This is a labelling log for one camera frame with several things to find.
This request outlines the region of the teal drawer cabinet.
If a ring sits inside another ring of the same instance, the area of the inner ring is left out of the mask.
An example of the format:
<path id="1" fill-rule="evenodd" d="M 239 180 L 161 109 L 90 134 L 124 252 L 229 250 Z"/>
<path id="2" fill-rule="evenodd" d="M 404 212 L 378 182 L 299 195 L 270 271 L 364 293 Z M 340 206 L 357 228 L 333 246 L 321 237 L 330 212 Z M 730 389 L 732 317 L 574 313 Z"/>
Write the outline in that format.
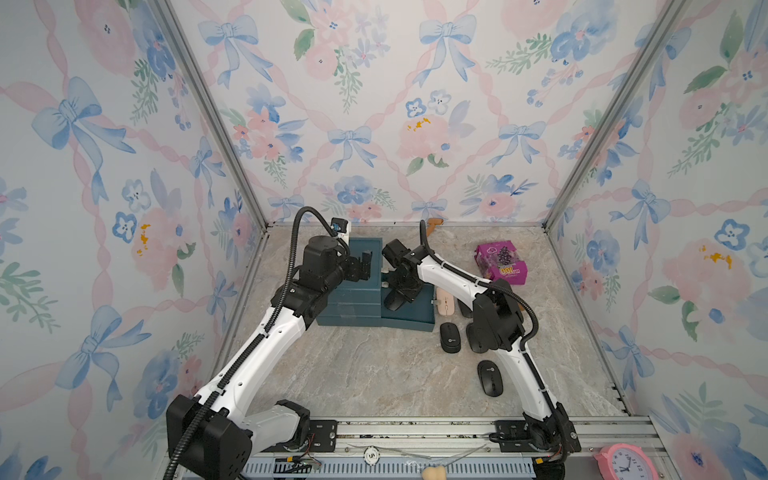
<path id="1" fill-rule="evenodd" d="M 355 257 L 370 252 L 371 271 L 368 280 L 344 281 L 329 296 L 328 305 L 318 316 L 320 326 L 381 327 L 382 326 L 382 239 L 351 238 L 350 249 Z"/>

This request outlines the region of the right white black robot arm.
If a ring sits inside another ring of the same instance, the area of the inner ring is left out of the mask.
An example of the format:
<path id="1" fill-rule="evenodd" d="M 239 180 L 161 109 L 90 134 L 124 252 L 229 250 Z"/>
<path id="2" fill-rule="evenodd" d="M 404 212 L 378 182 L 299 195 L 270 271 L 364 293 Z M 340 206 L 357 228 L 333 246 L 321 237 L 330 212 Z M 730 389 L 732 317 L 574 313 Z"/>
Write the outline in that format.
<path id="1" fill-rule="evenodd" d="M 382 254 L 393 267 L 387 279 L 389 309 L 412 302 L 428 284 L 467 305 L 472 312 L 473 337 L 481 347 L 496 353 L 497 365 L 507 372 L 520 397 L 533 447 L 563 457 L 581 450 L 565 407 L 548 388 L 528 349 L 528 341 L 538 332 L 538 318 L 508 283 L 466 272 L 426 245 L 411 250 L 393 240 Z"/>

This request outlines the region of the pink computer mouse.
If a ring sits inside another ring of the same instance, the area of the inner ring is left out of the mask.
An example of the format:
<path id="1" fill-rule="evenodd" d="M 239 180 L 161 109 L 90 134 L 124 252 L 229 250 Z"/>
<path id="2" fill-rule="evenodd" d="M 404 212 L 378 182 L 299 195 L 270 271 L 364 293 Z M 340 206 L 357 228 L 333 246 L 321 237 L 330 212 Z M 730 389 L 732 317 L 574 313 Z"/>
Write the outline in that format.
<path id="1" fill-rule="evenodd" d="M 455 299 L 446 290 L 435 288 L 435 306 L 440 316 L 449 317 L 455 313 Z"/>

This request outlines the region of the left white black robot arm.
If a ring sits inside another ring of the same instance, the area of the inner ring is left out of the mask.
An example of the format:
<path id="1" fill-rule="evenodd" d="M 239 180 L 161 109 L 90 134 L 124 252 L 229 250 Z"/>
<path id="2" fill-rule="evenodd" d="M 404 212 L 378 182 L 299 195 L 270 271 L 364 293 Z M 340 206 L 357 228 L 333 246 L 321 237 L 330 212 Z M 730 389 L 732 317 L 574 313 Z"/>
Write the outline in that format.
<path id="1" fill-rule="evenodd" d="M 238 479 L 254 453 L 275 446 L 300 450 L 310 444 L 310 412 L 288 400 L 256 415 L 247 413 L 280 358 L 326 308 L 344 282 L 367 281 L 370 251 L 351 254 L 338 236 L 315 236 L 298 261 L 289 256 L 286 280 L 262 322 L 227 365 L 193 396 L 177 396 L 166 412 L 172 479 L 184 467 L 203 479 Z"/>

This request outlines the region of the teal bottom drawer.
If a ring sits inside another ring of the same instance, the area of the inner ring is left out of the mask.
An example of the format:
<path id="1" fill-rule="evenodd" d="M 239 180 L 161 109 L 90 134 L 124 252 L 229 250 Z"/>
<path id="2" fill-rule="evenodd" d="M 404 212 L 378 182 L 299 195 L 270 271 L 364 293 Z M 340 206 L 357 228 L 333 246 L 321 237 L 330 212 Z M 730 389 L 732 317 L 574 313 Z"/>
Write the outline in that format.
<path id="1" fill-rule="evenodd" d="M 392 289 L 388 284 L 389 273 L 382 274 L 381 326 L 386 328 L 432 332 L 435 327 L 435 287 L 425 285 L 413 302 L 404 302 L 398 310 L 385 306 L 385 299 Z"/>

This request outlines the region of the black computer mouse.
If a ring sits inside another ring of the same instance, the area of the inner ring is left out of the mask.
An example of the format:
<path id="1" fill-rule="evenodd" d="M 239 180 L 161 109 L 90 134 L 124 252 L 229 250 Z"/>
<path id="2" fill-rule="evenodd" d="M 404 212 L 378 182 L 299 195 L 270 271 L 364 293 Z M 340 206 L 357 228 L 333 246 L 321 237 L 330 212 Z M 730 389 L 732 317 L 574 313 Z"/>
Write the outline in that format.
<path id="1" fill-rule="evenodd" d="M 467 304 L 465 304 L 464 302 L 458 300 L 458 306 L 459 306 L 461 315 L 464 318 L 467 318 L 467 319 L 472 319 L 473 318 L 472 309 Z"/>
<path id="2" fill-rule="evenodd" d="M 408 302 L 408 299 L 405 295 L 403 295 L 399 291 L 392 290 L 388 293 L 388 295 L 384 299 L 383 304 L 386 309 L 390 311 L 397 311 L 407 302 Z"/>
<path id="3" fill-rule="evenodd" d="M 482 360 L 477 365 L 477 374 L 483 393 L 489 397 L 499 397 L 504 392 L 500 368 L 491 360 Z"/>
<path id="4" fill-rule="evenodd" d="M 482 354 L 485 352 L 483 349 L 482 343 L 480 342 L 476 332 L 475 327 L 473 324 L 470 324 L 466 327 L 466 336 L 467 341 L 470 346 L 470 349 L 477 354 Z"/>
<path id="5" fill-rule="evenodd" d="M 453 322 L 444 322 L 439 328 L 440 345 L 448 354 L 456 354 L 461 350 L 461 335 L 457 325 Z"/>

